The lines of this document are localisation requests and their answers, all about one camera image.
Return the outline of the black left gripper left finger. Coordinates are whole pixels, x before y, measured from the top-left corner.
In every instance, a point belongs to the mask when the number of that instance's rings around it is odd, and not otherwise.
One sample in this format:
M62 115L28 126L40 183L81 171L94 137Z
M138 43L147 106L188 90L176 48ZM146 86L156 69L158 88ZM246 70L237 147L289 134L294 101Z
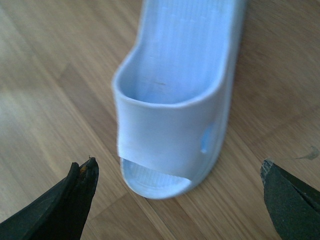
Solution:
M95 157L0 224L2 240L79 240L99 178Z

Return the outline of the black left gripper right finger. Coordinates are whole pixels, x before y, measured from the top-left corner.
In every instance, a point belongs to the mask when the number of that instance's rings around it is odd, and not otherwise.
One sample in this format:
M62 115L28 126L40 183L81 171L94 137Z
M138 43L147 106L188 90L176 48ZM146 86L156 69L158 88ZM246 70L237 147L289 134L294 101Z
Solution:
M260 168L263 197L272 224L283 240L320 238L320 192L270 159Z

